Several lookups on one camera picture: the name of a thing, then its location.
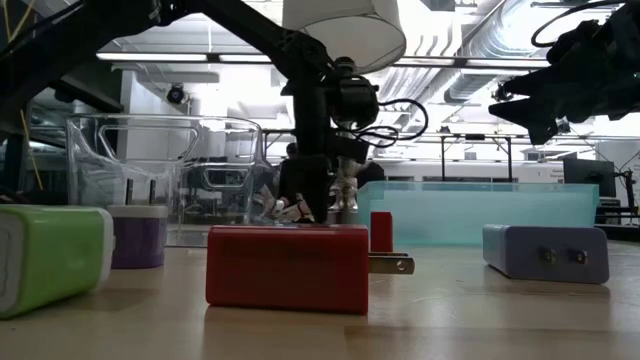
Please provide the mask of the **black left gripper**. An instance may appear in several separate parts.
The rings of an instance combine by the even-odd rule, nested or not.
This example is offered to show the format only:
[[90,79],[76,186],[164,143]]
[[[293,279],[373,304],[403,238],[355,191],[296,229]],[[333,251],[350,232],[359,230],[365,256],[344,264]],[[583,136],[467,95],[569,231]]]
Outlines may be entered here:
[[297,194],[304,197],[298,202],[303,222],[328,221],[330,168],[325,155],[298,156],[285,161],[285,197],[294,199]]

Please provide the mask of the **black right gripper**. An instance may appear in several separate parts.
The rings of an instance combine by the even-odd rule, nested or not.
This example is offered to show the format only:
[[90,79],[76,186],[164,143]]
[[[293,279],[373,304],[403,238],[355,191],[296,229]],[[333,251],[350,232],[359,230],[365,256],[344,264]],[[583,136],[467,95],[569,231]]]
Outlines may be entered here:
[[491,115],[525,128],[532,145],[558,133],[560,115],[573,123],[605,115],[640,113],[640,4],[625,4],[604,24],[586,20],[560,35],[547,52],[548,67],[501,85],[508,94],[560,95],[496,103]]

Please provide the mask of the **red digital display meter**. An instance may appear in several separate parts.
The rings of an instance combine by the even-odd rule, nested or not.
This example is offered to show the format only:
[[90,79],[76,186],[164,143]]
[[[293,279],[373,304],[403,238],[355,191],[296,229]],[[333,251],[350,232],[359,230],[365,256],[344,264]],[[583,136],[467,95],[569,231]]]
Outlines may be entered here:
[[390,212],[371,213],[370,249],[372,252],[393,251],[393,217]]

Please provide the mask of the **red charger block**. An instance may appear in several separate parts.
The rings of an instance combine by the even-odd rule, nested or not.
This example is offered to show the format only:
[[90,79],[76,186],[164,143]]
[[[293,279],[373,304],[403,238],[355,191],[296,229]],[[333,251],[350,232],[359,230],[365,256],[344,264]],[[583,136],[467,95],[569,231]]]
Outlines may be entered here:
[[371,274],[414,271],[406,253],[372,252],[361,225],[214,225],[205,298],[217,307],[365,315]]

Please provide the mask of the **light blue charger block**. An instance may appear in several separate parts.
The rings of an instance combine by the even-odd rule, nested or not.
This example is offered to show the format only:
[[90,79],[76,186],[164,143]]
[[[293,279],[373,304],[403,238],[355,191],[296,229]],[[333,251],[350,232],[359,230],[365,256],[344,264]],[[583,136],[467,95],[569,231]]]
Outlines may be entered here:
[[486,225],[483,258],[511,279],[606,283],[610,277],[607,237],[595,227]]

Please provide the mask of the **green charger block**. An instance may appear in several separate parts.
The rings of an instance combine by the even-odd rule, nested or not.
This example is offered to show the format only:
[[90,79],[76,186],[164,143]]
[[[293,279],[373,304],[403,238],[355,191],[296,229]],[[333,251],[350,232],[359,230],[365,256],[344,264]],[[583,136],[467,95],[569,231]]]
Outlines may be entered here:
[[0,205],[0,320],[97,289],[114,243],[104,209]]

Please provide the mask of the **person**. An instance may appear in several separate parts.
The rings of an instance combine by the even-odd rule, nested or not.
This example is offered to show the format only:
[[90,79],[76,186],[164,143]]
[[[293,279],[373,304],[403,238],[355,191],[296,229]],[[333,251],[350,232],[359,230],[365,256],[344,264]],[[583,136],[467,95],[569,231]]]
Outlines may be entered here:
[[280,175],[278,184],[278,199],[285,204],[289,204],[296,200],[296,191],[300,186],[301,175],[294,159],[298,155],[298,147],[296,143],[289,143],[286,147],[287,158],[280,164]]
[[371,181],[384,181],[384,169],[376,162],[370,161],[365,164],[356,174],[357,188],[362,188]]

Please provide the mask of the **black computer monitor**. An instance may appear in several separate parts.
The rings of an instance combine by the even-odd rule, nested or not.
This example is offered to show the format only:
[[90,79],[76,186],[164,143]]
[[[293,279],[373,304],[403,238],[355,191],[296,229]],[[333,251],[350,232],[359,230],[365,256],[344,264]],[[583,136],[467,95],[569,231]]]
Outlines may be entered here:
[[566,158],[563,160],[563,172],[565,183],[597,185],[600,197],[616,197],[613,162]]

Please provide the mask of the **teal translucent plastic bin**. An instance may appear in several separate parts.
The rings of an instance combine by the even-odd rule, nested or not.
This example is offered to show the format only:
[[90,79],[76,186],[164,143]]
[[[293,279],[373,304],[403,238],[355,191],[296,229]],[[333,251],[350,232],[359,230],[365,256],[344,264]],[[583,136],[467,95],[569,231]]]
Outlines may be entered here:
[[389,212],[396,245],[479,246],[486,225],[591,227],[589,184],[374,181],[358,190],[357,222]]

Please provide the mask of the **white fabric lamp shade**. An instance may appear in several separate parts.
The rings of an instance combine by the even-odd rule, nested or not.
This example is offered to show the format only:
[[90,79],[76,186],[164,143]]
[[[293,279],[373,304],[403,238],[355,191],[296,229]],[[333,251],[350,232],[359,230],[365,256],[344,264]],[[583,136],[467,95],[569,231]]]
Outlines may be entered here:
[[351,58],[358,74],[384,69],[406,51],[397,0],[283,0],[282,26]]

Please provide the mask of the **silver ventilation duct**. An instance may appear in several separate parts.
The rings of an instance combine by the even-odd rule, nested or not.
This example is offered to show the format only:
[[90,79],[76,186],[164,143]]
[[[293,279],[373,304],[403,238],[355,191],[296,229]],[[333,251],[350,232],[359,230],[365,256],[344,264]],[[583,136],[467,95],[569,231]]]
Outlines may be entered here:
[[[531,57],[538,51],[531,44],[532,34],[553,17],[550,9],[533,6],[543,0],[501,0],[487,20],[462,41],[458,55],[471,58]],[[476,75],[459,70],[447,70],[455,81],[445,90],[446,102],[464,103],[489,84],[494,75]]]

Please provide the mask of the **black frame background table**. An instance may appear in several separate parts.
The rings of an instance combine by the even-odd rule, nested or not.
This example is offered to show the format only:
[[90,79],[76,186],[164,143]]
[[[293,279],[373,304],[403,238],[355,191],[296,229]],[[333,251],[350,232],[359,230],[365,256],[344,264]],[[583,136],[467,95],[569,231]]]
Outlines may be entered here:
[[480,133],[426,133],[415,139],[418,143],[437,143],[440,145],[441,178],[446,180],[446,148],[445,144],[466,142],[492,142],[507,155],[507,178],[514,182],[513,173],[513,140],[522,139],[520,135],[480,134]]

